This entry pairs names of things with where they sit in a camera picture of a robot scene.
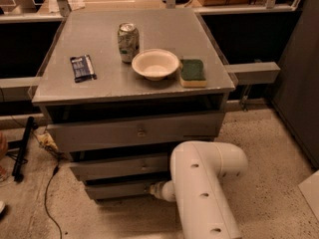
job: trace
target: bowl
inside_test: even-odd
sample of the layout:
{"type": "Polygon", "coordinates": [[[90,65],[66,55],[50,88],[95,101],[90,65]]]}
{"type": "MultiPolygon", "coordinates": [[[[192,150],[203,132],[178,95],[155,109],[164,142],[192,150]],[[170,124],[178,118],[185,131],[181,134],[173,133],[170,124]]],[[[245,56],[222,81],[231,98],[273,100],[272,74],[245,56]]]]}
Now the bowl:
{"type": "Polygon", "coordinates": [[[178,57],[172,52],[161,49],[145,50],[132,60],[134,71],[151,81],[164,79],[174,73],[178,66],[178,57]]]}

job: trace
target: drawer knob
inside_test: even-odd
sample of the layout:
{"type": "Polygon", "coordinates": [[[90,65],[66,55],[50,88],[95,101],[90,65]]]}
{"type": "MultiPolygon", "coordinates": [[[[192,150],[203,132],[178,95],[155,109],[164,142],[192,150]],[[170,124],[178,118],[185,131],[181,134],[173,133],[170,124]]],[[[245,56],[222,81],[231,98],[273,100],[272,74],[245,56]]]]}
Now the drawer knob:
{"type": "Polygon", "coordinates": [[[147,133],[143,129],[138,130],[138,137],[145,137],[147,136],[147,133]]]}

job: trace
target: sponge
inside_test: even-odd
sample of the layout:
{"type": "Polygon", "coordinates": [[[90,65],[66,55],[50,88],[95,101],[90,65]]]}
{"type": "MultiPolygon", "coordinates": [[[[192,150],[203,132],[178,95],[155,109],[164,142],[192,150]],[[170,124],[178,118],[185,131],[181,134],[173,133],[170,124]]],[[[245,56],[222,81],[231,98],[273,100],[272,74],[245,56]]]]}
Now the sponge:
{"type": "Polygon", "coordinates": [[[187,88],[206,87],[202,60],[181,60],[179,82],[187,88]]]}

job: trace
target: green soda can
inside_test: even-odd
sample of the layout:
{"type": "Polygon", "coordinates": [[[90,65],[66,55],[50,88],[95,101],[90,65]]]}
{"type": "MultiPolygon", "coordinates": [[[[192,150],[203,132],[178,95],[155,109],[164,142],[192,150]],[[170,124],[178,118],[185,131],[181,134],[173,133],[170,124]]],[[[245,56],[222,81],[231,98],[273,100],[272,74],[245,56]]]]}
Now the green soda can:
{"type": "Polygon", "coordinates": [[[131,63],[140,51],[140,33],[133,23],[122,23],[118,31],[118,44],[121,59],[131,63]]]}

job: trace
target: concrete floor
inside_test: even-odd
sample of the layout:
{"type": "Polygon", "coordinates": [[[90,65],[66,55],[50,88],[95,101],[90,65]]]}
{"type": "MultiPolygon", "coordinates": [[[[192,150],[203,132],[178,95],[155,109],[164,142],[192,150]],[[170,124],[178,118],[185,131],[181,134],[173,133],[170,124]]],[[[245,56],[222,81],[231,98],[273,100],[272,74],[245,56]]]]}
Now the concrete floor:
{"type": "MultiPolygon", "coordinates": [[[[23,129],[4,132],[9,139],[19,139],[23,129]]],[[[243,238],[319,238],[319,223],[298,188],[315,170],[273,109],[232,110],[216,141],[238,145],[249,160],[243,177],[223,184],[243,238]]],[[[59,238],[44,208],[46,186],[57,161],[39,148],[34,136],[26,158],[24,180],[11,182],[11,177],[0,187],[0,200],[7,203],[0,218],[0,238],[59,238]]],[[[9,157],[1,161],[8,170],[13,164],[9,157]]],[[[68,161],[61,163],[53,178],[47,203],[64,239],[183,238],[174,203],[139,197],[98,205],[71,173],[68,161]]]]}

